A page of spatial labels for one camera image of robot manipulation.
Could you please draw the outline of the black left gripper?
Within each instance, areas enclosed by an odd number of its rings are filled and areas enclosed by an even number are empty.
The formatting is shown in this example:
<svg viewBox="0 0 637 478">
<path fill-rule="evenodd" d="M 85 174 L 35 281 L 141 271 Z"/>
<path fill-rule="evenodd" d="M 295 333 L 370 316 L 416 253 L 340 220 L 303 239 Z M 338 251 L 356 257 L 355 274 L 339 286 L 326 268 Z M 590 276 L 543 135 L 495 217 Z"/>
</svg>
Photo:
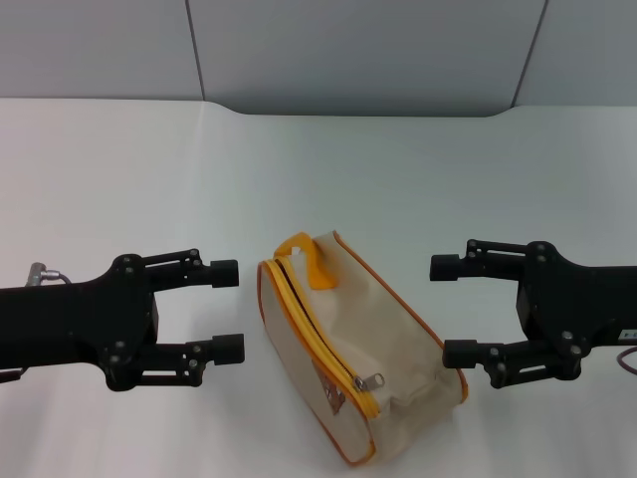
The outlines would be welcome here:
<svg viewBox="0 0 637 478">
<path fill-rule="evenodd" d="M 124 255 L 86 282 L 3 289 L 1 380 L 16 380 L 33 367 L 88 363 L 113 391 L 140 384 L 198 387 L 209 362 L 244 362 L 243 334 L 146 346 L 157 339 L 153 292 L 194 286 L 238 287 L 238 261 L 206 264 L 198 249 Z"/>
</svg>

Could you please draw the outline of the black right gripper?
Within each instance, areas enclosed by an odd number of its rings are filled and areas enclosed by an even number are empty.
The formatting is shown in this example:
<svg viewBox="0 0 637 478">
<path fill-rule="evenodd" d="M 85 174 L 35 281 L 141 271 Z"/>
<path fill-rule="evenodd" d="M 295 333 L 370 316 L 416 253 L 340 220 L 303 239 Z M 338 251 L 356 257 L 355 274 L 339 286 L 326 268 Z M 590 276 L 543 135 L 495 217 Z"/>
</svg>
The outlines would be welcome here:
<svg viewBox="0 0 637 478">
<path fill-rule="evenodd" d="M 493 388 L 573 380 L 592 349 L 636 344 L 634 266 L 577 265 L 552 244 L 539 241 L 526 246 L 470 239 L 464 257 L 431 257 L 431 281 L 478 277 L 519 281 L 516 307 L 529 341 L 448 340 L 443 365 L 481 365 Z"/>
</svg>

